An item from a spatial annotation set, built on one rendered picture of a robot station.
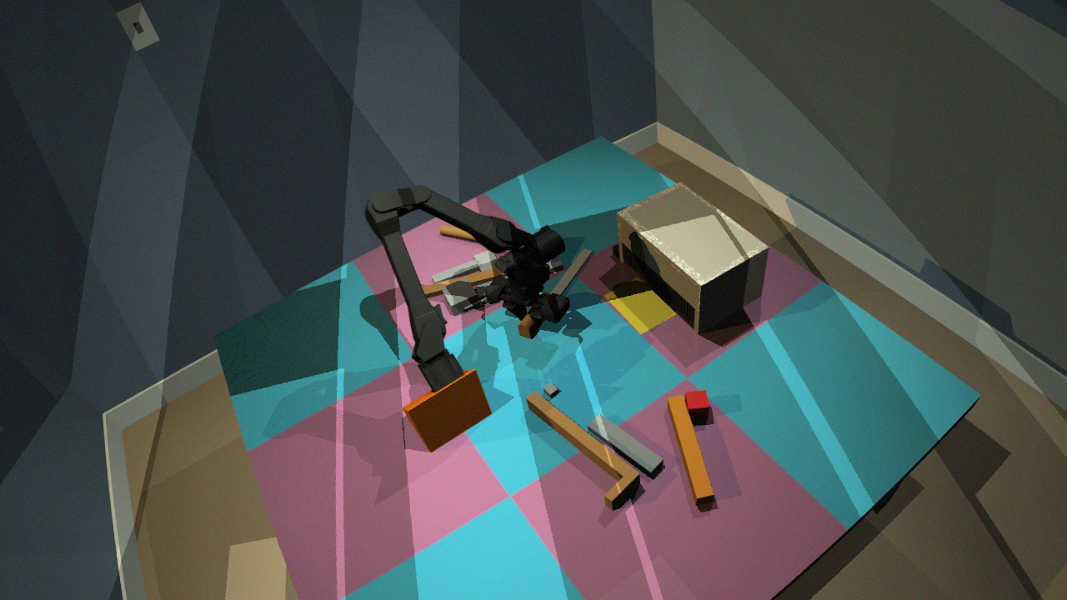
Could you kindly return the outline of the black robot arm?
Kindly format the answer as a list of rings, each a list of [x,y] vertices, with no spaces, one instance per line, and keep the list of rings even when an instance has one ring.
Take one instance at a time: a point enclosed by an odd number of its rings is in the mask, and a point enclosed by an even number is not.
[[[494,266],[506,272],[510,282],[517,284],[528,283],[534,278],[534,271],[538,271],[536,281],[539,293],[544,290],[544,283],[550,280],[548,262],[564,253],[566,244],[563,237],[550,225],[529,234],[509,220],[478,215],[424,185],[401,187],[389,192],[376,191],[369,195],[365,217],[383,243],[398,285],[403,290],[415,340],[412,358],[420,363],[417,366],[424,379],[432,388],[431,392],[436,393],[462,377],[464,372],[456,356],[443,345],[448,322],[443,318],[441,304],[432,307],[424,296],[423,284],[401,236],[398,218],[417,209],[456,228],[463,228],[492,253],[511,250],[499,256]]]

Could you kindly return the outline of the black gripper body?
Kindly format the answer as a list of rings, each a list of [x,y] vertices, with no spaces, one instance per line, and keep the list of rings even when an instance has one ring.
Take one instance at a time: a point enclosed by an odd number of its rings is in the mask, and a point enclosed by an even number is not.
[[[528,283],[512,283],[509,278],[496,277],[485,288],[485,298],[491,303],[499,303],[501,296],[504,304],[514,305],[515,303],[534,307],[534,311],[541,313],[541,317],[548,322],[559,323],[563,319],[567,310],[570,307],[570,299],[563,295],[539,295],[536,278],[538,271],[534,271],[534,278]]]

